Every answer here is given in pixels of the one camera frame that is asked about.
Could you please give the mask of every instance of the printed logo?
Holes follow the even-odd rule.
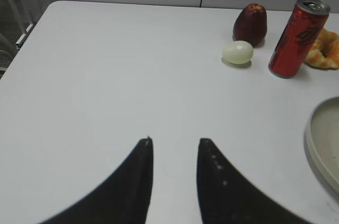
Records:
[[[300,32],[297,35],[297,38],[299,38],[299,40],[297,40],[296,43],[300,44],[300,45],[313,44],[321,30],[322,30],[322,28],[319,28],[319,27],[316,27],[316,28],[308,27],[308,28],[306,28],[306,30]]]

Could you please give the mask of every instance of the can lid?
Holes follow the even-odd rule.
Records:
[[[313,15],[327,15],[331,10],[330,6],[321,0],[297,0],[297,5]]]

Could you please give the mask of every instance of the can label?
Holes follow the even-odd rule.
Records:
[[[294,76],[327,18],[328,13],[315,15],[296,4],[270,60],[270,71],[281,77]]]

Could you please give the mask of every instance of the croissant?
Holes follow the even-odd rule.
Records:
[[[312,67],[338,69],[339,35],[323,28],[308,52],[305,62]]]

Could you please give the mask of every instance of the soda can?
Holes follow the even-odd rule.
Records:
[[[273,74],[289,78],[298,72],[330,9],[321,0],[297,0],[269,63]]]

